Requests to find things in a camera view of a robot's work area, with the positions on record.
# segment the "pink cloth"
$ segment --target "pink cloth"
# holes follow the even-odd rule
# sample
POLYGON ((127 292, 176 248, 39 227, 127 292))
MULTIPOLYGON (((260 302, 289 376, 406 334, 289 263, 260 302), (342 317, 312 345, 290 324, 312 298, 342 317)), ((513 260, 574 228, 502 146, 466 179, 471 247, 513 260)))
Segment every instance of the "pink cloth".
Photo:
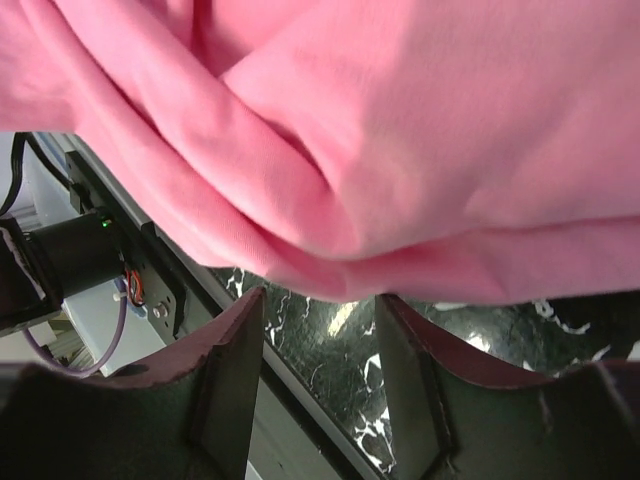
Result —
POLYGON ((6 0, 0 32, 0 128, 81 135, 202 264, 640 287, 638 0, 6 0))

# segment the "cable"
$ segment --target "cable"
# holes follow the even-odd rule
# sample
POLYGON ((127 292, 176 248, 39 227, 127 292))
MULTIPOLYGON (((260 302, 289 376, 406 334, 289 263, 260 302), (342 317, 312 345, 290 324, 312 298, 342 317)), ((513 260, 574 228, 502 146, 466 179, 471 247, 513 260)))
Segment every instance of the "cable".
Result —
POLYGON ((5 198, 2 207, 0 207, 0 217, 13 207, 20 193, 20 188, 22 187, 22 160, 26 140, 26 134, 21 132, 16 132, 13 136, 13 144, 11 145, 11 185, 9 186, 7 198, 5 198))
POLYGON ((144 306, 144 287, 140 274, 136 270, 126 269, 127 275, 127 296, 129 302, 136 308, 144 306))
MULTIPOLYGON (((118 278, 116 280, 116 286, 118 291, 121 294, 126 293, 126 288, 122 279, 118 278)), ((75 377, 75 378, 87 378, 98 372, 113 356, 113 353, 116 351, 118 347, 118 343, 120 343, 120 339, 122 338, 122 332, 124 331, 125 319, 127 317, 127 296, 123 295, 120 298, 120 312, 118 314, 118 323, 116 324, 116 332, 113 335, 113 339, 107 348, 107 351, 104 353, 102 358, 98 360, 93 366, 84 369, 84 370, 74 370, 72 368, 65 367, 64 365, 59 364, 54 359, 49 357, 45 351, 38 345, 36 339, 33 338, 29 329, 25 329, 22 331, 27 342, 34 349, 38 357, 45 362, 45 366, 54 372, 62 373, 67 376, 75 377)))
POLYGON ((16 132, 13 136, 13 143, 11 145, 11 186, 9 192, 5 198, 2 207, 0 207, 0 217, 6 215, 13 204, 16 203, 20 189, 22 188, 23 168, 24 168, 24 146, 28 144, 33 150, 36 158, 40 161, 42 166, 55 178, 60 185, 66 190, 69 190, 69 179, 65 177, 56 166, 51 163, 45 153, 42 151, 40 144, 33 136, 31 132, 16 132))

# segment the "screw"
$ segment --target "screw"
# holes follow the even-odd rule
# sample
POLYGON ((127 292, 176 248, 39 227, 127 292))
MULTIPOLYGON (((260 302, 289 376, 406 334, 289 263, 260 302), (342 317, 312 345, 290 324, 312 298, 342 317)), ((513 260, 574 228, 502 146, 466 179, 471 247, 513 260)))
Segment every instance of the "screw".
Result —
POLYGON ((169 316, 169 308, 167 308, 167 306, 162 302, 160 302, 158 305, 153 307, 151 312, 153 313, 153 316, 156 318, 164 318, 169 316))

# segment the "black cable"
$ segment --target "black cable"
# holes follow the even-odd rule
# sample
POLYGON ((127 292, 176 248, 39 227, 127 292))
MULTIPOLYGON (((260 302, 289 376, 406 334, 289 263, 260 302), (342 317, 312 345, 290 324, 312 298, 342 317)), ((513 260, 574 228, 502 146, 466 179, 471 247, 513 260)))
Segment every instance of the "black cable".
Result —
POLYGON ((13 204, 16 203, 20 188, 22 187, 22 159, 24 157, 24 145, 27 141, 25 133, 16 132, 11 145, 11 185, 7 198, 0 207, 0 217, 5 215, 13 204))
POLYGON ((69 179, 51 163, 49 158, 45 155, 40 148, 40 144, 33 136, 31 132, 16 132, 13 136, 13 143, 11 145, 11 185, 7 197, 0 207, 0 217, 5 215, 13 204, 16 203, 20 189, 22 188, 23 179, 23 166, 24 166, 24 146, 25 143, 31 147, 36 158, 40 161, 42 166, 55 178, 60 185, 66 190, 70 188, 69 179))

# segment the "marble pattern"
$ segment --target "marble pattern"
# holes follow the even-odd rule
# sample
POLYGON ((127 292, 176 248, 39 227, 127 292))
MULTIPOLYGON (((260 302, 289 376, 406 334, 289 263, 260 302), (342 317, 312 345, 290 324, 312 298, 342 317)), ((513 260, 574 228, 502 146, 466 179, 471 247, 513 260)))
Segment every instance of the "marble pattern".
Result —
MULTIPOLYGON (((395 478, 374 302, 319 302, 240 269, 214 272, 234 297, 268 291, 266 337, 371 464, 395 478)), ((514 365, 558 375, 584 361, 626 358, 640 339, 640 293, 491 308, 408 303, 426 318, 514 365)))

